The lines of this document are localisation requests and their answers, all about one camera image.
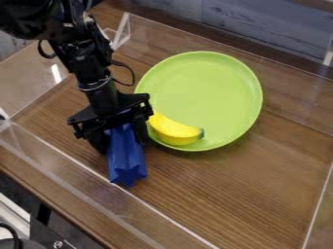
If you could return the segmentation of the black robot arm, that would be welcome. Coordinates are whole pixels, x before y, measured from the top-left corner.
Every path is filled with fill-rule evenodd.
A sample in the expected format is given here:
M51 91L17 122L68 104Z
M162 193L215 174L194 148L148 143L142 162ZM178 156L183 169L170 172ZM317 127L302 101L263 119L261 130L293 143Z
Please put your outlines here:
M53 50L41 56L56 57L75 75L78 88L90 105L68 118L74 135L88 141L104 154L107 131L120 125L134 126L134 137L147 139L146 121L152 115L147 93L123 93L110 67L114 49L95 17L80 0L0 0L0 31L24 40L47 42Z

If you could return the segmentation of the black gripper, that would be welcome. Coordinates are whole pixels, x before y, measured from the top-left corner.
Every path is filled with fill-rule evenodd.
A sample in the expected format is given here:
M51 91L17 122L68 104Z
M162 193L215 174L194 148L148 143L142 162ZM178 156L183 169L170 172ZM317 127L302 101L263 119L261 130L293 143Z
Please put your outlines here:
M122 93L114 86L82 89L90 105L68 118L74 136L87 139L92 148L104 155L110 137L103 132L124 124L132 124L138 142L148 140L146 121L154 114L148 93Z

